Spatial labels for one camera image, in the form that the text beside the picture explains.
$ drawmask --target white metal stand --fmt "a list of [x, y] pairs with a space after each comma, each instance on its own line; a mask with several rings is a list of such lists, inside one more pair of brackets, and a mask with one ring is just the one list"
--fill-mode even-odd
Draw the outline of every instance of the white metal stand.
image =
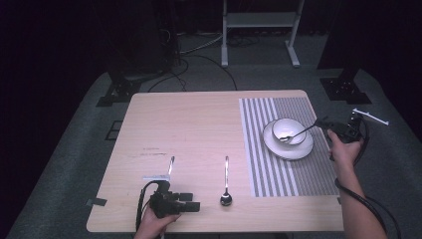
[[298, 32], [299, 22], [301, 21], [302, 10], [305, 0], [300, 0], [296, 12], [284, 13], [227, 13], [227, 0], [223, 5], [223, 43], [221, 45], [221, 66], [229, 66], [227, 53], [227, 29], [228, 28], [260, 28], [260, 27], [292, 27], [292, 36], [286, 41], [286, 47], [292, 64], [298, 68], [298, 56], [296, 55], [293, 44]]

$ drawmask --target person's left hand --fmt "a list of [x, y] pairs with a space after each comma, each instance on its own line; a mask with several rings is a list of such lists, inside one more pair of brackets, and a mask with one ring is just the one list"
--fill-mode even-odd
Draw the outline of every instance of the person's left hand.
[[154, 239], [158, 235], [163, 235], [167, 225], [175, 222], [180, 216], [181, 214], [157, 218], [154, 211], [147, 205], [134, 239]]

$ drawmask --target forearm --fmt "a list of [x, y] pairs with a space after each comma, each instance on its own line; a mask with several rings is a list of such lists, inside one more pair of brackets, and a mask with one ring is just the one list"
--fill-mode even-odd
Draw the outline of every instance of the forearm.
[[[341, 186], [364, 198], [364, 193], [352, 168], [337, 171]], [[387, 238], [373, 213], [344, 191], [340, 191], [344, 233], [346, 238]]]

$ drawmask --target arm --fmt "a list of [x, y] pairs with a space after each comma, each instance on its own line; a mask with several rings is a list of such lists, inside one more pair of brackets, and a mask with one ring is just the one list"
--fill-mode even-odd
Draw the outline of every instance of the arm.
[[133, 239], [154, 239], [158, 235], [163, 235], [167, 225], [175, 222], [180, 216], [181, 214], [168, 215], [159, 219], [148, 205]]
[[[334, 158], [334, 170], [339, 183], [364, 198], [353, 166], [359, 154], [361, 142], [345, 144], [331, 130], [328, 130], [328, 136], [332, 140], [330, 152]], [[363, 204], [342, 190], [340, 198], [346, 238], [387, 238], [376, 217]]]

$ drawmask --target wooden table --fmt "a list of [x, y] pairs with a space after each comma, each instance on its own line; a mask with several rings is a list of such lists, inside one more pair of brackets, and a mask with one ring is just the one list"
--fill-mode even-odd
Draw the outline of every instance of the wooden table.
[[[134, 232], [146, 175], [166, 174], [173, 192], [192, 192], [200, 212], [184, 213], [167, 232], [341, 231], [337, 196], [253, 197], [239, 99], [308, 98], [303, 91], [149, 93], [133, 96], [87, 228]], [[233, 204], [220, 205], [225, 157]], [[149, 186], [145, 198], [156, 189]]]

